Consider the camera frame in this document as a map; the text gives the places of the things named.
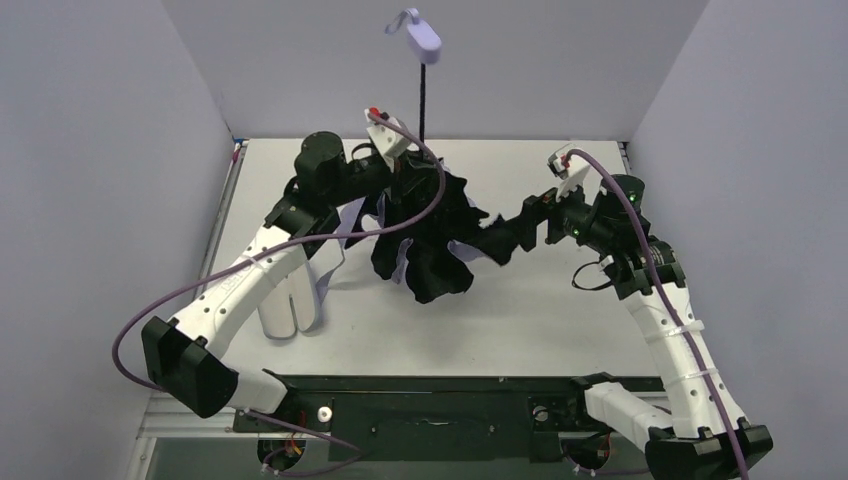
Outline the lavender umbrella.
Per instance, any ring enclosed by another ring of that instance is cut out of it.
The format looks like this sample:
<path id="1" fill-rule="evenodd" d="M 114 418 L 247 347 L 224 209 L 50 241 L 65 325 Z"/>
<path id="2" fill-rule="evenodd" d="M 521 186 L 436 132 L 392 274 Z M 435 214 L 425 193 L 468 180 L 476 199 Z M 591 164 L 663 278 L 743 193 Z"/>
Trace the lavender umbrella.
<path id="1" fill-rule="evenodd" d="M 344 248 L 350 248 L 360 240 L 363 218 L 376 217 L 383 231 L 371 254 L 375 273 L 405 284 L 417 302 L 429 303 L 471 287 L 474 275 L 469 262 L 486 257 L 500 266 L 507 264 L 518 241 L 502 217 L 482 225 L 488 214 L 466 196 L 466 179 L 417 151 L 424 155 L 424 209 L 407 212 L 393 207 L 388 195 L 381 193 L 374 210 L 367 198 L 345 208 L 340 229 L 347 235 Z"/>

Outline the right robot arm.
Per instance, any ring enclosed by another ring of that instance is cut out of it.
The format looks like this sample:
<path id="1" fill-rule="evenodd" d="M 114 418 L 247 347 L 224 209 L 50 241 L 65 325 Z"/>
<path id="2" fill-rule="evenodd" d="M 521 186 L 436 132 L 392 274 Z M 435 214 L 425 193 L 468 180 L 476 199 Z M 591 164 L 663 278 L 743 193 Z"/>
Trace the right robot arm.
<path id="1" fill-rule="evenodd" d="M 773 447 L 764 425 L 751 423 L 721 378 L 691 307 L 685 274 L 673 248 L 650 232 L 641 212 L 644 182 L 614 174 L 592 203 L 582 186 L 527 197 L 518 232 L 535 247 L 566 236 L 599 256 L 602 272 L 648 347 L 669 402 L 661 409 L 610 376 L 579 379 L 580 413 L 629 440 L 656 479 L 746 479 Z"/>

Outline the lavender umbrella case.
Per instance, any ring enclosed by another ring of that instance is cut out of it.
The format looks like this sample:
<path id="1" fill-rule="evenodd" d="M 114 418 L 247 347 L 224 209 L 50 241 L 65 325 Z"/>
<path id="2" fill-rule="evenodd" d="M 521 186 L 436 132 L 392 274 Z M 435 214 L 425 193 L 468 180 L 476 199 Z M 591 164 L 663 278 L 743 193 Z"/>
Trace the lavender umbrella case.
<path id="1" fill-rule="evenodd" d="M 321 322 L 321 302 L 309 262 L 285 277 L 258 307 L 264 335 L 287 340 L 310 333 Z"/>

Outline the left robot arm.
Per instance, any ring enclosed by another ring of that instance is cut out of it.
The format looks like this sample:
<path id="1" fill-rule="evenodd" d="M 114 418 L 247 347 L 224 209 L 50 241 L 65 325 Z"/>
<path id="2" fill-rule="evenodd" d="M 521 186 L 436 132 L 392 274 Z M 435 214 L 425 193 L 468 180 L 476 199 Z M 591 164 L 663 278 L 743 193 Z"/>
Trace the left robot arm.
<path id="1" fill-rule="evenodd" d="M 332 132 L 307 136 L 294 161 L 295 176 L 265 217 L 241 256 L 203 280 L 205 290 L 168 320 L 152 317 L 141 340 L 148 376 L 201 418 L 226 407 L 260 413 L 277 410 L 287 394 L 267 373 L 245 373 L 223 363 L 232 340 L 254 311 L 271 304 L 285 282 L 301 278 L 311 309 L 318 307 L 309 259 L 330 239 L 365 238 L 342 231 L 342 205 L 390 187 L 414 135 L 386 126 L 369 131 L 374 154 L 348 161 L 341 138 Z"/>

